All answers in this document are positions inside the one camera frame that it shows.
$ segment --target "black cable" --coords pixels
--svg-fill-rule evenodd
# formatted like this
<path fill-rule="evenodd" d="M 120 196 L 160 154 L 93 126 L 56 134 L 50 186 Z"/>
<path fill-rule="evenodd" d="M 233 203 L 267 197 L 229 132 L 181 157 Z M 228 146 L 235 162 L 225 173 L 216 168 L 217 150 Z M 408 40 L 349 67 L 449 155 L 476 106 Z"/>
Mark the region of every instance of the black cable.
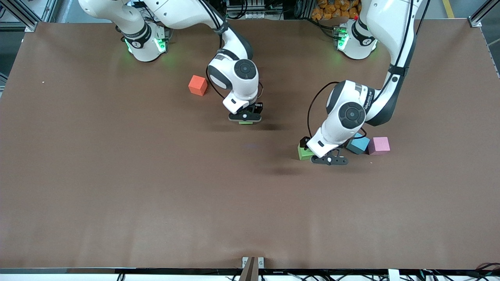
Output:
<path fill-rule="evenodd" d="M 411 2 L 410 2 L 408 22 L 406 24 L 406 31 L 404 32 L 403 44 L 401 46 L 401 50 L 399 50 L 399 54 L 397 55 L 397 59 L 396 59 L 396 62 L 394 64 L 395 67 L 398 66 L 398 63 L 400 62 L 401 55 L 403 54 L 403 49 L 405 48 L 406 38 L 408 37 L 408 30 L 410 29 L 410 22 L 412 21 L 413 1 L 414 0 L 411 0 Z M 392 77 L 393 77 L 393 74 L 391 73 L 391 75 L 389 76 L 389 78 L 387 79 L 385 84 L 383 85 L 382 89 L 380 90 L 380 93 L 378 94 L 378 96 L 376 96 L 373 99 L 373 101 L 371 102 L 372 104 L 375 103 L 380 98 L 380 96 L 382 96 L 382 94 L 384 93 L 384 90 L 386 89 L 387 85 L 391 81 Z"/>
<path fill-rule="evenodd" d="M 215 28 L 216 29 L 219 29 L 221 27 L 221 25 L 219 24 L 219 21 L 216 20 L 217 16 L 214 15 L 214 13 L 210 10 L 210 8 L 208 8 L 206 6 L 206 3 L 205 1 L 203 0 L 198 0 L 198 2 L 203 6 L 203 8 L 205 9 L 205 11 L 207 12 L 207 14 L 210 16 L 210 18 L 212 19 L 212 22 L 213 24 L 215 25 Z"/>
<path fill-rule="evenodd" d="M 491 263 L 488 263 L 488 264 L 486 264 L 484 266 L 476 268 L 475 271 L 482 271 L 482 270 L 487 269 L 487 268 L 492 267 L 492 266 L 500 266 L 500 263 L 498 263 L 498 262 L 491 262 Z"/>
<path fill-rule="evenodd" d="M 324 28 L 324 29 L 327 29 L 327 30 L 333 30 L 334 29 L 332 26 L 322 25 L 319 22 L 315 21 L 314 19 L 311 19 L 311 18 L 308 18 L 308 17 L 301 17 L 301 18 L 299 18 L 299 20 L 306 20 L 306 21 L 310 22 L 311 24 L 313 24 L 313 25 L 315 25 L 317 27 Z"/>
<path fill-rule="evenodd" d="M 423 13 L 422 13 L 422 18 L 420 19 L 420 22 L 418 23 L 418 27 L 416 28 L 415 36 L 419 35 L 420 27 L 422 26 L 422 22 L 424 21 L 424 18 L 426 17 L 427 9 L 429 8 L 430 2 L 431 2 L 431 0 L 427 0 L 427 3 L 425 4 L 425 8 L 423 9 Z"/>
<path fill-rule="evenodd" d="M 320 29 L 320 30 L 321 30 L 321 31 L 322 31 L 322 32 L 323 32 L 323 33 L 324 33 L 327 37 L 329 37 L 329 38 L 331 38 L 331 39 L 337 39 L 337 40 L 342 39 L 342 37 L 340 37 L 340 36 L 333 36 L 333 35 L 328 34 L 328 33 L 327 33 L 324 29 L 323 29 L 323 27 L 321 27 L 321 26 L 319 27 L 319 29 Z"/>
<path fill-rule="evenodd" d="M 260 85 L 260 94 L 257 96 L 257 99 L 262 97 L 262 93 L 264 93 L 264 85 L 259 81 L 258 84 Z"/>
<path fill-rule="evenodd" d="M 248 8 L 249 8 L 248 0 L 245 0 L 245 2 L 241 4 L 241 11 L 239 12 L 239 14 L 236 17 L 228 16 L 227 18 L 231 20 L 239 20 L 243 18 L 243 16 L 247 13 Z"/>
<path fill-rule="evenodd" d="M 360 129 L 361 129 L 361 131 L 363 132 L 363 135 L 362 135 L 362 136 L 358 136 L 358 137 L 353 137 L 353 138 L 352 138 L 353 140 L 362 139 L 362 138 L 364 138 L 364 137 L 366 137 L 366 136 L 368 135 L 368 134 L 367 134 L 367 131 L 365 131 L 365 129 L 363 129 L 363 127 L 361 127 Z M 366 277 L 366 278 L 368 278 L 368 279 L 371 279 L 371 280 L 373 280 L 373 281 L 377 281 L 377 280 L 375 280 L 375 279 L 373 279 L 373 278 L 370 278 L 370 277 L 368 277 L 368 276 L 365 276 L 365 275 L 363 275 L 363 276 L 364 276 L 364 277 Z"/>
<path fill-rule="evenodd" d="M 238 15 L 236 17 L 227 16 L 228 19 L 237 20 L 237 19 L 241 18 L 241 15 L 243 15 L 243 10 L 245 9 L 245 2 L 243 2 L 243 0 L 240 0 L 240 1 L 241 1 L 241 11 L 239 11 L 239 13 L 238 13 Z"/>
<path fill-rule="evenodd" d="M 311 134 L 311 127 L 309 126 L 309 115 L 311 114 L 311 108 L 313 107 L 313 104 L 314 104 L 314 101 L 316 100 L 316 98 L 321 94 L 321 92 L 323 92 L 323 90 L 332 85 L 332 84 L 338 84 L 339 82 L 337 81 L 334 81 L 334 82 L 330 82 L 328 84 L 326 84 L 323 88 L 321 88 L 321 90 L 319 90 L 319 92 L 317 92 L 317 94 L 314 96 L 314 98 L 312 99 L 311 101 L 311 104 L 309 105 L 309 109 L 307 110 L 307 131 L 309 132 L 309 137 L 312 138 L 313 137 L 313 134 Z"/>
<path fill-rule="evenodd" d="M 208 80 L 208 82 L 210 83 L 210 86 L 212 86 L 212 88 L 215 90 L 215 92 L 222 98 L 222 99 L 225 99 L 226 97 L 223 96 L 215 87 L 214 87 L 214 84 L 212 84 L 212 80 L 210 80 L 209 78 L 209 66 L 207 65 L 206 66 L 206 69 L 205 69 L 205 75 L 206 75 L 206 79 Z"/>
<path fill-rule="evenodd" d="M 155 21 L 155 16 L 151 13 L 150 9 L 147 6 L 145 7 L 145 9 L 146 9 L 146 12 L 151 17 L 151 20 L 154 22 Z"/>
<path fill-rule="evenodd" d="M 351 275 L 351 273 L 347 273 L 346 275 L 343 275 L 342 277 L 340 277 L 339 279 L 337 279 L 337 281 L 341 281 L 344 277 L 346 277 L 348 275 Z"/>
<path fill-rule="evenodd" d="M 403 49 L 405 48 L 406 38 L 408 37 L 408 31 L 410 30 L 410 23 L 412 22 L 413 1 L 414 0 L 411 0 L 409 4 L 408 22 L 406 23 L 406 31 L 404 32 L 403 36 L 403 44 L 401 46 L 401 50 L 399 50 L 399 54 L 397 55 L 396 63 L 394 64 L 395 67 L 397 67 L 398 63 L 400 62 L 401 55 L 403 54 Z"/>
<path fill-rule="evenodd" d="M 316 281 L 320 281 L 320 280 L 319 280 L 318 278 L 316 278 L 314 275 L 309 275 L 309 276 L 307 276 L 307 277 L 306 277 L 306 278 L 304 278 L 304 279 L 306 279 L 306 280 L 307 280 L 307 278 L 309 278 L 309 277 L 314 278 L 314 280 L 316 280 Z"/>

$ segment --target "metal frame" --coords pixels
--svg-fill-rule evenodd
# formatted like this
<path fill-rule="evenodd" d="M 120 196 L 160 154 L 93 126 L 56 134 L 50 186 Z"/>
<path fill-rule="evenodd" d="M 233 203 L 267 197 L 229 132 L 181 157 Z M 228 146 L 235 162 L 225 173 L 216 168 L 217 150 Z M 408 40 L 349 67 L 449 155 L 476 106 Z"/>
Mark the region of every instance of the metal frame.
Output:
<path fill-rule="evenodd" d="M 14 17 L 16 17 L 19 22 L 0 22 L 0 31 L 27 31 L 31 32 L 32 30 L 25 30 L 27 25 L 16 15 L 15 12 L 12 12 L 9 8 L 7 8 L 8 3 L 14 4 L 15 6 L 24 6 L 25 9 L 31 11 L 33 15 L 38 18 L 38 22 L 51 22 L 52 19 L 55 19 L 54 14 L 56 12 L 56 7 L 60 4 L 61 0 L 47 0 L 47 4 L 45 9 L 43 10 L 43 14 L 39 17 L 33 10 L 31 10 L 26 4 L 22 2 L 22 0 L 0 0 L 2 6 L 4 6 Z"/>
<path fill-rule="evenodd" d="M 24 26 L 25 32 L 34 32 L 42 19 L 21 0 L 0 0 L 0 4 Z"/>
<path fill-rule="evenodd" d="M 496 4 L 498 4 L 500 0 L 486 0 L 484 4 L 477 9 L 471 16 L 468 17 L 469 25 L 472 28 L 479 28 L 481 27 L 481 20 L 488 14 L 493 7 L 495 7 Z"/>
<path fill-rule="evenodd" d="M 0 82 L 2 82 L 3 84 L 6 84 L 8 78 L 9 77 L 7 75 L 5 75 L 2 72 L 0 72 Z M 0 97 L 4 93 L 4 89 L 5 89 L 5 85 L 0 85 Z"/>

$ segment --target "metal bracket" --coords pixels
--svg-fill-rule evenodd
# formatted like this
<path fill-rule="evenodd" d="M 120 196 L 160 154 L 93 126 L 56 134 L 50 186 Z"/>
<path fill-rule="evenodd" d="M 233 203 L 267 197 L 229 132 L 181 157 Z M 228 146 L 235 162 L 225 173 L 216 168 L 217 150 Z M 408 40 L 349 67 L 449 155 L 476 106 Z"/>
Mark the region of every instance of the metal bracket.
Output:
<path fill-rule="evenodd" d="M 239 277 L 240 280 L 245 281 L 258 281 L 259 280 L 259 262 L 261 258 L 256 258 L 254 256 L 247 257 L 244 262 L 244 268 Z"/>
<path fill-rule="evenodd" d="M 467 18 L 467 21 L 469 22 L 469 26 L 470 26 L 471 28 L 480 28 L 480 27 L 482 27 L 482 26 L 483 26 L 483 24 L 482 24 L 480 21 L 478 21 L 478 22 L 473 22 L 473 21 L 472 21 L 472 18 L 471 18 L 470 16 Z"/>
<path fill-rule="evenodd" d="M 468 22 L 471 28 L 481 27 L 481 20 L 488 14 L 500 0 L 486 0 L 477 11 L 468 17 Z"/>
<path fill-rule="evenodd" d="M 35 32 L 35 30 L 37 30 L 37 26 L 38 26 L 38 21 L 35 22 L 35 24 L 32 27 L 26 26 L 24 32 Z"/>
<path fill-rule="evenodd" d="M 244 256 L 244 257 L 241 258 L 241 268 L 245 267 L 245 265 L 247 264 L 248 260 L 249 260 L 248 256 Z M 260 268 L 260 269 L 265 268 L 264 267 L 264 257 L 263 256 L 259 256 L 257 261 L 258 261 L 258 268 Z"/>

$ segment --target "brown mat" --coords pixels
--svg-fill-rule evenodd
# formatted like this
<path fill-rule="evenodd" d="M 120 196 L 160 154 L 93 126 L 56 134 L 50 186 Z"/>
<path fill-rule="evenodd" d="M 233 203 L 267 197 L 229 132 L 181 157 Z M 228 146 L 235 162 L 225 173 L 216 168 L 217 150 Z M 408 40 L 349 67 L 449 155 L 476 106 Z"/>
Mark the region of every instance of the brown mat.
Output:
<path fill-rule="evenodd" d="M 0 102 L 0 266 L 472 269 L 500 260 L 500 81 L 481 30 L 426 20 L 384 156 L 298 161 L 314 94 L 381 87 L 389 55 L 347 59 L 308 22 L 239 21 L 263 122 L 189 93 L 218 45 L 176 30 L 141 63 L 112 24 L 41 23 Z M 325 92 L 312 109 L 326 117 Z"/>

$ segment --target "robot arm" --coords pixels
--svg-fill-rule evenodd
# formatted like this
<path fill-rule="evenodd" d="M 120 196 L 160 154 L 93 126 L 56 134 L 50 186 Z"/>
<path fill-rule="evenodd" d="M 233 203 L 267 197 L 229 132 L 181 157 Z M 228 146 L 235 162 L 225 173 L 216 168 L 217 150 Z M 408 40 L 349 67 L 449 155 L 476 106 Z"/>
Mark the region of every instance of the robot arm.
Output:
<path fill-rule="evenodd" d="M 365 2 L 366 25 L 389 50 L 389 70 L 380 90 L 349 80 L 334 87 L 326 104 L 328 117 L 306 143 L 317 158 L 348 141 L 365 122 L 378 126 L 391 119 L 413 55 L 413 26 L 421 1 Z"/>
<path fill-rule="evenodd" d="M 92 17 L 114 22 L 123 33 L 130 52 L 139 61 L 152 61 L 165 52 L 160 44 L 165 37 L 163 27 L 145 22 L 137 9 L 125 5 L 129 0 L 78 1 Z M 209 78 L 219 87 L 231 90 L 223 101 L 231 112 L 230 120 L 260 121 L 262 104 L 255 104 L 259 72 L 251 61 L 254 54 L 250 43 L 205 0 L 144 0 L 144 3 L 169 28 L 185 29 L 205 24 L 222 37 L 224 46 L 208 65 Z M 244 114 L 243 109 L 249 106 L 260 109 L 252 110 L 258 112 L 255 114 Z"/>
<path fill-rule="evenodd" d="M 166 51 L 162 40 L 165 29 L 154 22 L 144 21 L 134 7 L 125 5 L 128 0 L 78 0 L 85 13 L 97 19 L 116 24 L 128 45 L 129 51 L 141 62 L 150 62 Z"/>

